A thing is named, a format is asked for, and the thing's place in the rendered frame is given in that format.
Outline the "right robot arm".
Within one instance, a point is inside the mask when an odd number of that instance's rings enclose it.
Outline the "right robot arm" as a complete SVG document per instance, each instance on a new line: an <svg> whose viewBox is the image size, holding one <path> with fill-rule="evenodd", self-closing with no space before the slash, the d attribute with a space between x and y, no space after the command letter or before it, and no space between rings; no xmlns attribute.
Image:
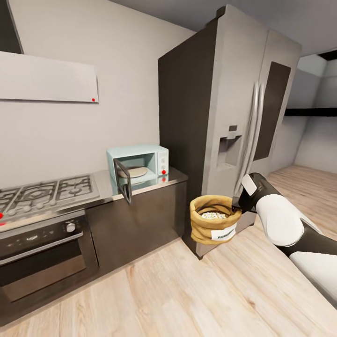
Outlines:
<svg viewBox="0 0 337 337"><path fill-rule="evenodd" d="M267 239L276 245L337 310L337 241L286 199L266 178L245 174L232 208L259 214Z"/></svg>

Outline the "popcorn bag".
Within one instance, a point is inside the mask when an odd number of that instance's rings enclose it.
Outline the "popcorn bag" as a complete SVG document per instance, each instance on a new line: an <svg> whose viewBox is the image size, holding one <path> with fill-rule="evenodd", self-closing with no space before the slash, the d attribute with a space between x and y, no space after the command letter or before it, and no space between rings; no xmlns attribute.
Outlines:
<svg viewBox="0 0 337 337"><path fill-rule="evenodd" d="M191 237L203 245L229 242L235 235L243 210L232 208L233 198L222 195L204 195L190 203ZM225 217L205 218L206 214Z"/></svg>

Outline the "microwave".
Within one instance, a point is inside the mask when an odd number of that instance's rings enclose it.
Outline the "microwave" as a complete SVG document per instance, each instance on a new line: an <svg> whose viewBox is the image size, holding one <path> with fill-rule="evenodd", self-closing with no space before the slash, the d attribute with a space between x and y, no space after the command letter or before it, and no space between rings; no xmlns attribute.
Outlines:
<svg viewBox="0 0 337 337"><path fill-rule="evenodd" d="M155 144L106 149L109 170L129 207L133 207L131 183L168 174L169 150Z"/></svg>

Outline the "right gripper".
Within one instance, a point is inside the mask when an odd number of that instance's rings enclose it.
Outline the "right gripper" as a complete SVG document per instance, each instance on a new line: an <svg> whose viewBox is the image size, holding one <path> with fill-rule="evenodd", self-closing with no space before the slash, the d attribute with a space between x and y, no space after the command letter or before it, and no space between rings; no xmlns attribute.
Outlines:
<svg viewBox="0 0 337 337"><path fill-rule="evenodd" d="M232 208L241 209L243 211L253 212L257 213L252 202L247 202L242 198L242 195L240 197L233 196L232 200Z"/></svg>

